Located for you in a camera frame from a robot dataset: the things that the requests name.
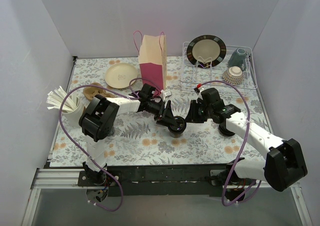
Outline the black plastic cup lid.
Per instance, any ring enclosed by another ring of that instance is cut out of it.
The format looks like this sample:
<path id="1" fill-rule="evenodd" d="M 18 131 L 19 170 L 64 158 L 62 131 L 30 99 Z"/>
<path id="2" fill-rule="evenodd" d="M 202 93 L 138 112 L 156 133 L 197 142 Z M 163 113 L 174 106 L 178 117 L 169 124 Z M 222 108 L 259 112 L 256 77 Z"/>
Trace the black plastic cup lid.
<path id="1" fill-rule="evenodd" d="M 168 127 L 169 132 L 174 134 L 183 134 L 187 127 L 187 123 L 185 122 L 185 120 L 180 116 L 175 116 L 174 121 L 175 125 L 170 125 Z"/>

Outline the pink paper gift bag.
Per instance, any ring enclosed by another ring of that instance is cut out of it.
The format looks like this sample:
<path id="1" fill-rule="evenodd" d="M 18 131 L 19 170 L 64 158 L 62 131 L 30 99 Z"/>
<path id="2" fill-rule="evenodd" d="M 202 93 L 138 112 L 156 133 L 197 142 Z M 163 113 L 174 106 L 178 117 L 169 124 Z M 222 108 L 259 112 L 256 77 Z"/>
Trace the pink paper gift bag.
<path id="1" fill-rule="evenodd" d="M 164 90 L 167 81 L 167 39 L 164 32 L 159 36 L 149 36 L 135 31 L 133 41 L 138 52 L 142 81 L 146 83 L 148 79 Z"/>

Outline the black printed coffee cup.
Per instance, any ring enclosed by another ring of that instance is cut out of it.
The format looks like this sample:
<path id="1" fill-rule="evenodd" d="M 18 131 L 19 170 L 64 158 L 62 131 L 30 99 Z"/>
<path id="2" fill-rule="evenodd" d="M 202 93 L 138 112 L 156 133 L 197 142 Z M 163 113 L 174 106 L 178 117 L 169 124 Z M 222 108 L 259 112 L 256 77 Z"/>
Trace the black printed coffee cup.
<path id="1" fill-rule="evenodd" d="M 172 138 L 180 138 L 182 136 L 182 134 L 174 134 L 174 133 L 170 133 L 170 136 Z"/>

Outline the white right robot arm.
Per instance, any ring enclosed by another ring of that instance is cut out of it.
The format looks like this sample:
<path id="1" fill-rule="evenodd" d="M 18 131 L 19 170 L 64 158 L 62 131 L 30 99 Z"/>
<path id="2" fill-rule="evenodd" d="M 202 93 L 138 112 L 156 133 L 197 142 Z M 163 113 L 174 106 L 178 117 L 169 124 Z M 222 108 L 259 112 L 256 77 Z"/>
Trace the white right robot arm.
<path id="1" fill-rule="evenodd" d="M 196 100 L 190 103 L 187 123 L 204 123 L 211 119 L 224 136 L 237 135 L 255 148 L 263 162 L 239 158 L 227 164 L 226 178 L 231 184 L 243 179 L 266 181 L 273 189 L 284 191 L 308 173 L 301 145 L 295 139 L 284 140 L 255 123 L 235 105 L 225 105 L 215 88 L 197 86 Z"/>

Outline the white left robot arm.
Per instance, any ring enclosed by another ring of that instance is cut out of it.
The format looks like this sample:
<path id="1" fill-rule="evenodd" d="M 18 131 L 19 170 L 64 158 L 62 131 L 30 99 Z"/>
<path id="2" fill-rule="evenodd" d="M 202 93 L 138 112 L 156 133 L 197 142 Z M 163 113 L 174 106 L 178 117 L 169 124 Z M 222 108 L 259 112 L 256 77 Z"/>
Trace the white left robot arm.
<path id="1" fill-rule="evenodd" d="M 155 90 L 155 87 L 144 84 L 136 98 L 107 99 L 96 95 L 83 112 L 78 122 L 85 135 L 88 152 L 83 168 L 94 185 L 100 186 L 106 181 L 106 173 L 102 168 L 107 163 L 100 141 L 113 134 L 114 121 L 118 115 L 147 111 L 154 115 L 156 124 L 167 127 L 172 134 L 181 134 L 186 129 L 185 120 L 173 115 L 171 101 L 156 102 L 153 99 Z"/>

